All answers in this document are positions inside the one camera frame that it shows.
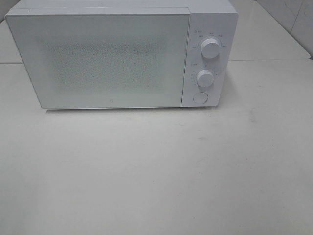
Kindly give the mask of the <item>white microwave oven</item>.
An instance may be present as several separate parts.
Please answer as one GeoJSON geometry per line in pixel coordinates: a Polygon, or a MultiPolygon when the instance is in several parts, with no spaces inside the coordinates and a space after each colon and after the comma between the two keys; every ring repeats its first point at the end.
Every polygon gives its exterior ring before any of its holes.
{"type": "Polygon", "coordinates": [[[22,0],[13,6],[12,11],[71,10],[100,12],[102,9],[147,9],[185,8],[189,11],[189,31],[185,59],[183,95],[179,107],[214,107],[219,103],[226,67],[237,26],[238,13],[227,0],[22,0]],[[216,37],[221,42],[220,53],[213,59],[201,54],[200,43],[207,37],[216,37]],[[208,88],[197,85],[196,76],[201,70],[210,70],[215,75],[208,88]],[[207,93],[208,101],[201,105],[193,101],[196,93],[207,93]]]}

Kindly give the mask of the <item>white microwave door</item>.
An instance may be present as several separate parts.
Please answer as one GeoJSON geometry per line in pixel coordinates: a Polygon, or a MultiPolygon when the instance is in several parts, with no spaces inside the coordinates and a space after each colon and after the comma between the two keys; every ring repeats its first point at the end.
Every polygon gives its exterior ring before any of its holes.
{"type": "Polygon", "coordinates": [[[179,107],[189,19],[185,8],[6,16],[44,109],[179,107]]]}

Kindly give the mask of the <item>round white door button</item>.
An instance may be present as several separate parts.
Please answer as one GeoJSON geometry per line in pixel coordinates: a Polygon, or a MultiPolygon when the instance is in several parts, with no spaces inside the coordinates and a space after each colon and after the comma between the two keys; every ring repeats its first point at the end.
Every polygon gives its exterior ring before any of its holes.
{"type": "Polygon", "coordinates": [[[208,101],[208,98],[209,98],[209,96],[207,93],[199,92],[193,96],[193,101],[197,104],[203,105],[208,101]]]}

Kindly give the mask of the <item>white timer knob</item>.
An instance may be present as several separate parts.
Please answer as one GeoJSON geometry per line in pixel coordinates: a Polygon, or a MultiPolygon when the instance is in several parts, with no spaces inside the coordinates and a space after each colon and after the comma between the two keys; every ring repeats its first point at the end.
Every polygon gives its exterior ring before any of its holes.
{"type": "Polygon", "coordinates": [[[211,70],[201,70],[198,72],[196,80],[199,87],[208,88],[213,84],[215,75],[211,70]]]}

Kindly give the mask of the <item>upper white power knob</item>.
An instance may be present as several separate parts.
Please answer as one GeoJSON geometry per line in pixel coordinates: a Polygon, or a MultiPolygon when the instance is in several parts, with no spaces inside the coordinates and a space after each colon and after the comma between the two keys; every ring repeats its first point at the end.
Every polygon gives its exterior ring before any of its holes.
{"type": "Polygon", "coordinates": [[[200,43],[201,54],[206,59],[213,59],[220,53],[221,42],[216,37],[207,37],[200,43]]]}

